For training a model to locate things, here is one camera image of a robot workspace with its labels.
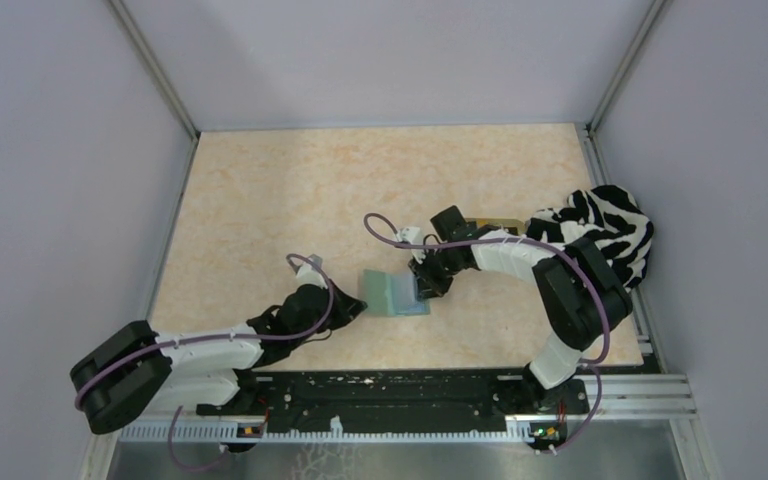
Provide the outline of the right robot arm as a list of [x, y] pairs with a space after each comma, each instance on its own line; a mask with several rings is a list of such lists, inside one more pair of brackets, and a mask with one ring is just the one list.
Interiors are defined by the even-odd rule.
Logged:
[[588, 238], [556, 246], [500, 225], [469, 222], [456, 206], [435, 215], [431, 224], [440, 240], [433, 247], [416, 244], [408, 229], [400, 232], [401, 242], [414, 246], [408, 267], [419, 299], [443, 297], [455, 275], [468, 269], [506, 274], [538, 289], [551, 333], [524, 367], [522, 389], [529, 408], [550, 411], [585, 351], [631, 314], [620, 278]]

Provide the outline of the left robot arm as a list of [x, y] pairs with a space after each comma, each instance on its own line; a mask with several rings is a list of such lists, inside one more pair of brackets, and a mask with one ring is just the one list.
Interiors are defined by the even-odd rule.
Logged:
[[349, 325], [368, 305], [336, 285], [302, 285], [282, 304], [224, 330], [168, 334], [132, 321], [78, 361], [75, 408], [94, 434], [146, 412], [245, 414], [260, 399], [254, 371], [287, 359], [312, 336]]

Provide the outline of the green card holder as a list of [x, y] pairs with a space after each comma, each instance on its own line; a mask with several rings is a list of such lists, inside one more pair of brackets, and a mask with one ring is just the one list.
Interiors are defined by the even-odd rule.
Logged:
[[365, 269], [359, 286], [366, 313], [371, 316], [395, 318], [431, 313], [429, 302], [419, 298], [417, 279], [410, 271], [392, 274]]

